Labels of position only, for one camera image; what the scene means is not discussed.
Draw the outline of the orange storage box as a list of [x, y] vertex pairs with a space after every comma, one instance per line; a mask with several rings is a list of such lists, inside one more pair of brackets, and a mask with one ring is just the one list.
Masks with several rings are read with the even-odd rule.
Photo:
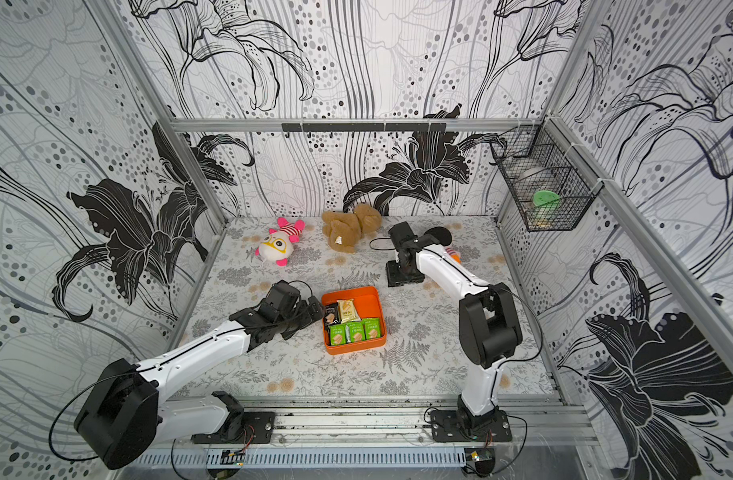
[[389, 334], [374, 286], [330, 292], [322, 296], [324, 305], [324, 347], [332, 356], [386, 345]]

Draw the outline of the yellow cookie packet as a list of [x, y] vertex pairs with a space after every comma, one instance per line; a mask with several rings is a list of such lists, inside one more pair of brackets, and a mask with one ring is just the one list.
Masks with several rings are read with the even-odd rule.
[[340, 323], [346, 324], [348, 322], [362, 320], [360, 315], [358, 315], [358, 310], [356, 310], [354, 299], [341, 299], [336, 303], [338, 303], [338, 309], [340, 309], [340, 320], [342, 320]]

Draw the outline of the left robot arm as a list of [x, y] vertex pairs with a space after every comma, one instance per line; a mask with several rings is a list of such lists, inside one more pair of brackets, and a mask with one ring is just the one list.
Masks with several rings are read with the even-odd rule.
[[316, 296], [280, 280], [255, 306], [238, 310], [208, 333], [174, 350], [132, 364], [110, 364], [74, 420], [76, 432], [110, 470], [137, 460], [150, 446], [190, 438], [196, 443], [248, 446], [270, 440], [274, 413], [252, 414], [226, 391], [176, 398], [176, 392], [226, 360], [276, 336], [289, 340], [322, 321]]

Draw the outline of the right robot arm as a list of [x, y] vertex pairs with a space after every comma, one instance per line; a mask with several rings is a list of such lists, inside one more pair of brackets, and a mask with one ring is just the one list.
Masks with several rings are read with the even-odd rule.
[[490, 284], [464, 268], [448, 252], [448, 229], [434, 227], [418, 236], [407, 222], [389, 229], [396, 258], [387, 263], [388, 286], [430, 278], [458, 302], [459, 341], [470, 360], [465, 387], [451, 422], [440, 420], [449, 441], [488, 435], [507, 438], [508, 417], [498, 406], [506, 363], [523, 342], [514, 294], [504, 283]]

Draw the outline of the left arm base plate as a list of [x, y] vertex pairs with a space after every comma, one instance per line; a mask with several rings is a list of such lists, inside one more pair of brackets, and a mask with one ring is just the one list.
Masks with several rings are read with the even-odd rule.
[[196, 434], [190, 440], [194, 444], [248, 444], [250, 446], [269, 444], [274, 431], [274, 422], [276, 422], [276, 413], [272, 411], [231, 413], [217, 432]]

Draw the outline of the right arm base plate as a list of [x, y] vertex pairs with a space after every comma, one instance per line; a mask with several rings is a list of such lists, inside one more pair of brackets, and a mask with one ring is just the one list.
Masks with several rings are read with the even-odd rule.
[[424, 422], [430, 426], [432, 438], [437, 443], [498, 443], [513, 440], [510, 420], [500, 408], [482, 416], [470, 416], [463, 410], [430, 407], [424, 413]]

